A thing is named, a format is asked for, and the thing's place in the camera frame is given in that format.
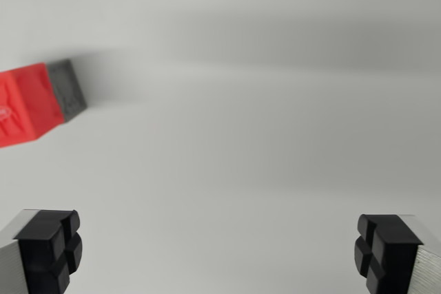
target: red plastic part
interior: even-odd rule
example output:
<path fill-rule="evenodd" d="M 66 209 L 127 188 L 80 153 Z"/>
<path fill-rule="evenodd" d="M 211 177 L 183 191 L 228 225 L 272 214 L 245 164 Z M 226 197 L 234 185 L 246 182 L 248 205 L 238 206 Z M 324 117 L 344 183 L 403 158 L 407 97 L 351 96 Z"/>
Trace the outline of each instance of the red plastic part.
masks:
<path fill-rule="evenodd" d="M 61 123 L 44 63 L 0 73 L 0 147 L 35 140 Z"/>

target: black rubber pad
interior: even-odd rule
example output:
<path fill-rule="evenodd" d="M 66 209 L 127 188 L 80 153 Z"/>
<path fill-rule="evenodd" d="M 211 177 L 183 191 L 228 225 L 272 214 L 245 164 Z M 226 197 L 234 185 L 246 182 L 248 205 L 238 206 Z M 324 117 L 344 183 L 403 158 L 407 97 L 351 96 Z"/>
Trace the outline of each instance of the black rubber pad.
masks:
<path fill-rule="evenodd" d="M 46 67 L 65 122 L 68 122 L 87 108 L 74 67 L 70 60 L 48 63 Z"/>
<path fill-rule="evenodd" d="M 17 234 L 29 294 L 63 294 L 83 245 L 76 211 L 39 211 Z"/>
<path fill-rule="evenodd" d="M 371 294 L 407 294 L 422 242 L 397 215 L 361 215 L 355 245 L 358 272 Z"/>

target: white background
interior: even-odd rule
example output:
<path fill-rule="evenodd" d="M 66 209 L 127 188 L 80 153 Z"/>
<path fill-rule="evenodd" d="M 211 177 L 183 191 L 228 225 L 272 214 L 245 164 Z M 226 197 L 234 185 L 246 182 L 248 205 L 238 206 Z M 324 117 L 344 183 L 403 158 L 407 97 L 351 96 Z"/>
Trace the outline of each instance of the white background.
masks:
<path fill-rule="evenodd" d="M 69 294 L 367 293 L 361 213 L 441 237 L 440 0 L 0 0 L 0 70 L 90 108 L 0 150 L 0 224 L 76 209 Z"/>

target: red block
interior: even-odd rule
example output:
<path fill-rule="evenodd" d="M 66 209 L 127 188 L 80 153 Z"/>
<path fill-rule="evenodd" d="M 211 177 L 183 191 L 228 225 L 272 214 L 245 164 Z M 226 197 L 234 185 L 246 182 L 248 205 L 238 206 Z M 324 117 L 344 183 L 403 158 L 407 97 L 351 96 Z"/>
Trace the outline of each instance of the red block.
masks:
<path fill-rule="evenodd" d="M 44 63 L 0 73 L 0 147 L 35 140 L 64 122 Z"/>

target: gray surface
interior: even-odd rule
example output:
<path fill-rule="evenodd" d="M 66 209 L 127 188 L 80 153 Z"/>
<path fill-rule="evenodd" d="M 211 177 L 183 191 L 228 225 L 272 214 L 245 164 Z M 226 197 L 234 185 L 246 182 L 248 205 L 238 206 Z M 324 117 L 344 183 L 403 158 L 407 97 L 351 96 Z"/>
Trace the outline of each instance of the gray surface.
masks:
<path fill-rule="evenodd" d="M 416 256 L 409 294 L 438 294 L 441 292 L 441 256 L 421 246 Z"/>
<path fill-rule="evenodd" d="M 19 242 L 14 240 L 38 210 L 23 210 L 0 231 L 0 294 L 28 294 Z"/>
<path fill-rule="evenodd" d="M 441 238 L 439 2 L 0 0 L 91 106 L 0 150 L 0 224 L 79 211 L 69 294 L 366 293 L 361 213 Z"/>
<path fill-rule="evenodd" d="M 46 67 L 64 120 L 69 122 L 87 108 L 72 62 L 71 60 L 55 61 L 46 63 Z"/>

